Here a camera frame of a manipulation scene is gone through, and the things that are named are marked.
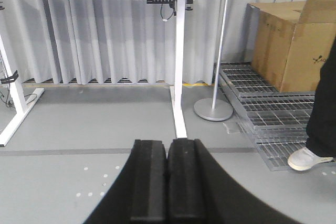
white sneaker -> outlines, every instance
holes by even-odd
[[[333,157],[319,157],[304,147],[292,153],[288,158],[288,165],[294,170],[309,170],[314,165],[324,162],[330,162]]]

gray floor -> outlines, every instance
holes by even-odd
[[[274,208],[303,223],[334,223],[336,167],[271,172],[236,116],[215,123],[195,115],[193,104],[211,95],[211,87],[183,89],[189,138],[200,138],[223,168]],[[2,105],[0,113],[2,129],[14,113]],[[168,87],[47,88],[0,149],[0,223],[82,223],[134,139],[162,140],[168,148],[174,137]]]

desk leg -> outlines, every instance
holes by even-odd
[[[8,76],[11,76],[14,73],[14,69],[11,67],[13,65],[9,63],[4,43],[0,35],[0,53],[5,64],[5,68]],[[10,123],[5,127],[5,129],[0,134],[0,147],[6,146],[8,141],[11,139],[17,128],[21,125],[22,121],[25,119],[27,114],[31,111],[41,94],[44,92],[44,89],[35,89],[27,101],[25,100],[22,85],[19,80],[11,83],[10,85],[10,96],[13,99],[14,106],[16,109],[16,115],[10,121]]]
[[[177,138],[187,138],[183,112],[181,108],[183,50],[184,50],[185,0],[177,0],[176,48],[175,48],[175,84],[170,87]]]

brown cardboard box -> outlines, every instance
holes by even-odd
[[[314,91],[336,35],[336,0],[255,3],[252,67],[280,92]]]

white curtain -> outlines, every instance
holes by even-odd
[[[53,79],[79,84],[92,79],[112,83],[174,82],[175,20],[161,21],[160,5],[145,1],[1,0],[1,35],[17,63],[21,80]],[[249,2],[301,0],[230,0],[223,62],[249,60]],[[220,0],[196,0],[186,13],[183,80],[212,81],[220,26]],[[164,15],[170,14],[165,7]]]
[[[79,84],[111,78],[174,82],[175,19],[145,1],[2,0],[22,81]],[[186,13],[184,81],[211,83],[220,0],[196,0]],[[164,15],[171,9],[164,7]]]

